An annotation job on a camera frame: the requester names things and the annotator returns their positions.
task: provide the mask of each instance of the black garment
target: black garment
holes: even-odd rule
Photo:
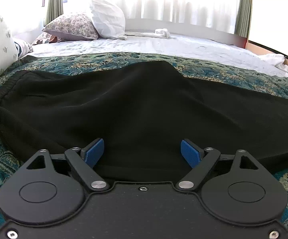
[[[76,76],[19,71],[0,88],[0,136],[27,160],[97,137],[103,178],[177,181],[188,138],[223,154],[246,149],[271,172],[288,167],[288,99],[183,77],[163,61]]]

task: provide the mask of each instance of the silver screw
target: silver screw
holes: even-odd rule
[[[279,237],[279,232],[278,231],[272,231],[269,234],[269,239],[277,239]]]
[[[92,188],[94,189],[103,189],[106,187],[105,181],[95,181],[91,183]]]
[[[194,187],[194,183],[192,183],[190,181],[181,181],[181,182],[179,182],[179,187],[182,189],[190,189],[190,188]]]
[[[139,190],[140,191],[148,191],[148,187],[142,186],[142,187],[139,187]]]
[[[7,234],[6,234],[10,239],[17,239],[18,238],[18,234],[17,234],[17,232],[15,232],[15,231],[9,231],[9,232],[7,232]]]

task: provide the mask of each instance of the teal patterned blanket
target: teal patterned blanket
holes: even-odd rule
[[[40,70],[64,75],[75,75],[90,71],[109,70],[151,60],[165,60],[171,63],[186,77],[218,81],[245,89],[269,93],[288,98],[288,78],[268,76],[253,70],[226,66],[215,62],[141,53],[102,53],[77,56],[35,58],[26,56],[12,64],[2,76],[0,86],[16,71]],[[13,156],[0,139],[0,187],[19,167],[21,163]],[[288,169],[275,174],[288,192]],[[288,205],[282,219],[288,227]],[[0,213],[0,225],[4,222]]]

